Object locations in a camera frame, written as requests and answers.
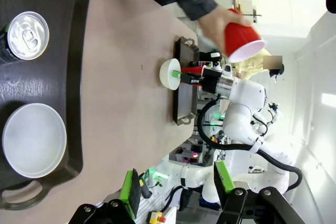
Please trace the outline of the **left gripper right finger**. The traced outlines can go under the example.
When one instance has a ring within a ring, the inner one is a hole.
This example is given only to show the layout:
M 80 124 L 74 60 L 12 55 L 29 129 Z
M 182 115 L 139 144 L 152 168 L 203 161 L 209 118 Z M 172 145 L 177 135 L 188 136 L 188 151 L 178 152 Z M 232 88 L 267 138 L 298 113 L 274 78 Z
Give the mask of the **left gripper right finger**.
M 214 164 L 214 183 L 222 208 L 217 223 L 252 219 L 255 223 L 304 224 L 276 188 L 266 187 L 255 193 L 248 186 L 236 187 L 223 161 Z

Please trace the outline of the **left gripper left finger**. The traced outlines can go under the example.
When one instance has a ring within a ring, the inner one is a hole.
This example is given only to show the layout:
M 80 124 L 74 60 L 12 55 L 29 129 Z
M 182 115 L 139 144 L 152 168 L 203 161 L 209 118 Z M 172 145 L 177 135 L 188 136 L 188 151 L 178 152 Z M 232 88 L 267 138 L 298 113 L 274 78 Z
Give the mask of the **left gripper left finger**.
M 139 209 L 141 186 L 136 169 L 127 171 L 118 198 L 100 207 L 91 204 L 79 206 L 69 223 L 134 223 Z

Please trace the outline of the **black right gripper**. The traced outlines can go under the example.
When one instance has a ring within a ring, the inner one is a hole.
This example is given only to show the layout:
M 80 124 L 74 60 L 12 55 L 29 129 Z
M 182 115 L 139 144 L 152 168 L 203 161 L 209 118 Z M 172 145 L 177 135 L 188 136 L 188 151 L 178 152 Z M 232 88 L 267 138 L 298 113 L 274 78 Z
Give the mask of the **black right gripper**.
M 172 77 L 181 79 L 182 83 L 186 84 L 200 84 L 200 74 L 192 72 L 172 71 Z M 209 68 L 203 68 L 201 86 L 202 90 L 208 93 L 215 94 L 216 87 L 219 80 L 219 71 Z

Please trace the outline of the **person's right hand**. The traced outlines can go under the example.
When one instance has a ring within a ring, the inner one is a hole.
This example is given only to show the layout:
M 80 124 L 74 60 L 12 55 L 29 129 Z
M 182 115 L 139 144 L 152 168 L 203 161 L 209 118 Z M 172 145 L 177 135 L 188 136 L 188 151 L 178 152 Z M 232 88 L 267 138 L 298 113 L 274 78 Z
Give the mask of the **person's right hand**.
M 225 52 L 225 33 L 226 26 L 230 23 L 236 23 L 249 27 L 251 22 L 243 15 L 232 12 L 221 6 L 217 6 L 210 13 L 197 20 L 203 32 L 203 35 L 211 40 L 221 53 Z

